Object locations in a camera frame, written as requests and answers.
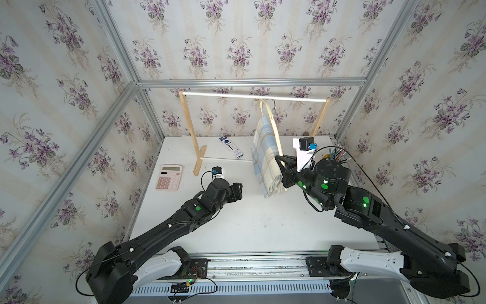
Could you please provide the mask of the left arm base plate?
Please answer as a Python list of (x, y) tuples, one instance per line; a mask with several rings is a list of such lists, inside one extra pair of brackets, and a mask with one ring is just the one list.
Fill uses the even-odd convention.
[(183, 262), (179, 270), (172, 276), (160, 277), (158, 280), (169, 279), (204, 279), (208, 273), (209, 259), (199, 258)]

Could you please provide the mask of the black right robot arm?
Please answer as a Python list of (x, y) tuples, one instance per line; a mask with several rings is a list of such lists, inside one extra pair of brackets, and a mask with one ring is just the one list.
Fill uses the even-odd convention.
[(351, 171), (323, 159), (312, 168), (297, 168), (297, 157), (277, 156), (284, 187), (299, 186), (309, 203), (333, 210), (342, 222), (389, 242), (395, 253), (367, 253), (342, 245), (329, 249), (332, 270), (375, 273), (407, 282), (422, 294), (445, 299), (470, 292), (469, 277), (458, 269), (466, 260), (457, 243), (444, 244), (397, 216), (378, 196), (349, 185)]

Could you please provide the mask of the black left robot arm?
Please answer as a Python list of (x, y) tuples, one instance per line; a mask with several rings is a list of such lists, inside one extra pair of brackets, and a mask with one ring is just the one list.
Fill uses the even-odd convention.
[(178, 238), (205, 225), (227, 203), (242, 199), (243, 185), (230, 184), (222, 178), (210, 182), (186, 201), (173, 215), (140, 236), (120, 244), (109, 241), (102, 245), (91, 266), (86, 270), (86, 282), (97, 303), (123, 303), (139, 286), (160, 277), (173, 276), (182, 265), (184, 255), (179, 249), (170, 249), (168, 255), (150, 261), (154, 255)]

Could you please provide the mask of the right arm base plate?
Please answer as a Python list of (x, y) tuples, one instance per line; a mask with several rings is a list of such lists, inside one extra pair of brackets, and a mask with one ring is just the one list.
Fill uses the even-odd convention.
[(340, 264), (327, 263), (327, 257), (306, 257), (310, 277), (353, 277), (356, 273), (345, 270)]

